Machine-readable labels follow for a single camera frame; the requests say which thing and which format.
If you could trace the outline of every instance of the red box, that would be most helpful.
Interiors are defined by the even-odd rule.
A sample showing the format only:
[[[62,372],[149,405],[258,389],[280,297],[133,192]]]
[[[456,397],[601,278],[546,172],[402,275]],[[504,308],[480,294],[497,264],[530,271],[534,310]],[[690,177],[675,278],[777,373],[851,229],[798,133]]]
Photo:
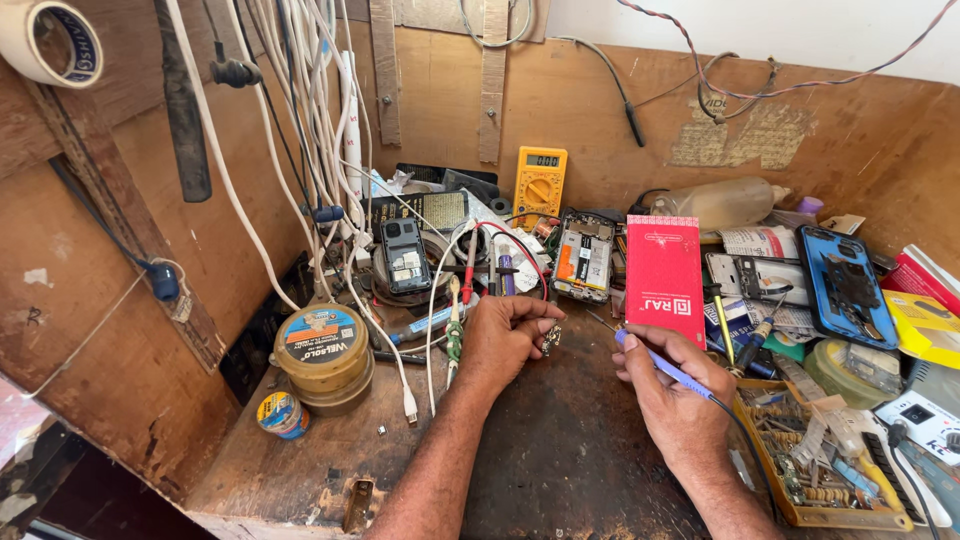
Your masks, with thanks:
[[[673,329],[707,348],[696,217],[627,216],[626,320]]]

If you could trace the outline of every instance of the smartphone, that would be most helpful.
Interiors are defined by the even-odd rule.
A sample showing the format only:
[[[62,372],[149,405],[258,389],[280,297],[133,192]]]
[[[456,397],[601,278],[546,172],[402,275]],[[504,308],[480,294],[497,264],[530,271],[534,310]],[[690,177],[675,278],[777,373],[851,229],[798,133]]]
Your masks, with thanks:
[[[550,288],[602,306],[610,300],[611,251],[616,223],[599,215],[568,211]]]
[[[390,292],[404,296],[430,290],[433,280],[417,221],[412,217],[388,219],[380,224],[380,233]]]

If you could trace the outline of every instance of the small tin can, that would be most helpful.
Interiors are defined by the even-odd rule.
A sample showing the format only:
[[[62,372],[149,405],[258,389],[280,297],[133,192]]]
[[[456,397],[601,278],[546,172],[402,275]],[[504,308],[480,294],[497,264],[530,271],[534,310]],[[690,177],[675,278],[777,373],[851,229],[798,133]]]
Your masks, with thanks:
[[[286,392],[275,392],[260,403],[256,422],[266,431],[281,439],[293,440],[303,436],[310,427],[310,411],[300,400]]]

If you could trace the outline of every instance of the glue tube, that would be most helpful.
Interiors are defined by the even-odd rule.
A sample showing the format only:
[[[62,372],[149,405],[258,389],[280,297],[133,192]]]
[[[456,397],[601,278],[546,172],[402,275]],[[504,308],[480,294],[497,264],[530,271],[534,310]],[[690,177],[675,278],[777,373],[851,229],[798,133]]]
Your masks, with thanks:
[[[510,248],[500,246],[500,268],[513,268],[514,258],[510,256]],[[516,287],[514,287],[513,274],[500,274],[500,296],[515,296]]]

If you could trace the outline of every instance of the digital multimeter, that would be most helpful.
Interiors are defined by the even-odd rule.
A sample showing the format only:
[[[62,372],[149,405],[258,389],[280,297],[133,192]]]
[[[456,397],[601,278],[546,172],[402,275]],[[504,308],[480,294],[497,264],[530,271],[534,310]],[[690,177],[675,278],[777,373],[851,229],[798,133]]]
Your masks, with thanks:
[[[529,211],[560,215],[565,172],[566,150],[521,146],[516,163],[514,215]],[[519,217],[514,227],[529,233],[538,219],[536,215]]]

